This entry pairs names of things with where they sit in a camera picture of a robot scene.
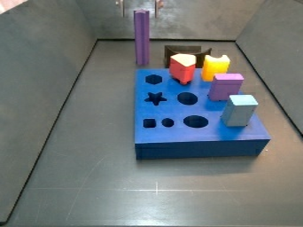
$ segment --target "yellow block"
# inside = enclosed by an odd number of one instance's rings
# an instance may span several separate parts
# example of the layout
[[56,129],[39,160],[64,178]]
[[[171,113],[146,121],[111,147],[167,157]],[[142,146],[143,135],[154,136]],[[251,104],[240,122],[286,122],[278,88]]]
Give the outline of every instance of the yellow block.
[[226,74],[230,67],[230,58],[223,55],[222,58],[214,58],[211,55],[204,56],[204,68],[202,70],[202,78],[206,82],[214,80],[214,74]]

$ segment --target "foam block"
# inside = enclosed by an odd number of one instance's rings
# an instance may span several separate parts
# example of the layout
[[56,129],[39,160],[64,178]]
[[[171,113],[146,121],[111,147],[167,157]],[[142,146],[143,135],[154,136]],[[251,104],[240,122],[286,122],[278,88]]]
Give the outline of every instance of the foam block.
[[[270,135],[255,114],[247,127],[224,125],[220,116],[226,101],[208,99],[211,83],[202,81],[200,72],[195,69],[192,82],[182,85],[171,78],[168,69],[136,71],[138,159],[255,156],[267,145]],[[154,83],[152,77],[162,79]],[[148,93],[160,92],[166,101],[159,100],[158,105],[146,101]]]
[[191,54],[175,54],[171,56],[170,73],[180,84],[188,83],[194,78],[196,57]]
[[230,95],[240,91],[243,80],[240,74],[215,74],[208,98],[212,101],[228,100]]
[[232,95],[227,101],[223,112],[226,126],[246,126],[256,110],[258,102],[251,95]]
[[204,66],[204,56],[211,55],[212,48],[202,51],[202,46],[180,46],[180,45],[164,45],[164,67],[171,65],[171,56],[178,54],[192,54],[196,57],[195,67]]
[[214,74],[224,74],[230,67],[230,58],[223,55],[222,58],[215,58],[210,55],[204,56],[204,68],[202,71],[202,78],[206,82],[214,80]]

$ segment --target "red block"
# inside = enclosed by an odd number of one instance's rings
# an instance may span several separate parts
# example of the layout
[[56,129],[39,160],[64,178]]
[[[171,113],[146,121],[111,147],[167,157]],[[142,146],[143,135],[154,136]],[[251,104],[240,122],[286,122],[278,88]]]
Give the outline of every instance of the red block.
[[191,54],[175,54],[171,56],[170,73],[180,84],[187,84],[194,79],[196,57]]

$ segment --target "gray floor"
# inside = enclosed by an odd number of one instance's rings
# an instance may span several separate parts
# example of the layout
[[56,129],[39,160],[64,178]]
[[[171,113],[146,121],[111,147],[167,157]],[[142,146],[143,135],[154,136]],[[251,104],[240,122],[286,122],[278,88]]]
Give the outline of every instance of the gray floor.
[[303,143],[234,43],[214,48],[242,73],[272,137],[255,157],[135,160],[134,42],[99,42],[7,226],[303,224]]

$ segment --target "blue foam base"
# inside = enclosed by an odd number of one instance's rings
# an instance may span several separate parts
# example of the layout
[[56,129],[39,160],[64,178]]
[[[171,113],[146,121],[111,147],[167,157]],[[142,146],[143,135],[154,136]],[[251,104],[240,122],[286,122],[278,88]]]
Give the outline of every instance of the blue foam base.
[[[154,74],[162,78],[152,76],[147,80],[146,77]],[[220,119],[226,101],[214,102],[208,99],[210,88],[211,83],[202,80],[200,69],[195,70],[194,80],[187,85],[182,85],[171,78],[168,69],[138,70],[135,91],[138,159],[260,154],[270,141],[270,135],[256,114],[252,115],[246,127],[226,127]],[[198,97],[195,104],[180,103],[178,96],[183,92],[190,92]],[[182,96],[182,101],[191,104],[195,98],[188,97],[187,94]],[[188,127],[183,120],[192,115],[206,118],[208,124],[202,128]],[[198,120],[194,117],[190,125],[203,126],[204,122]]]

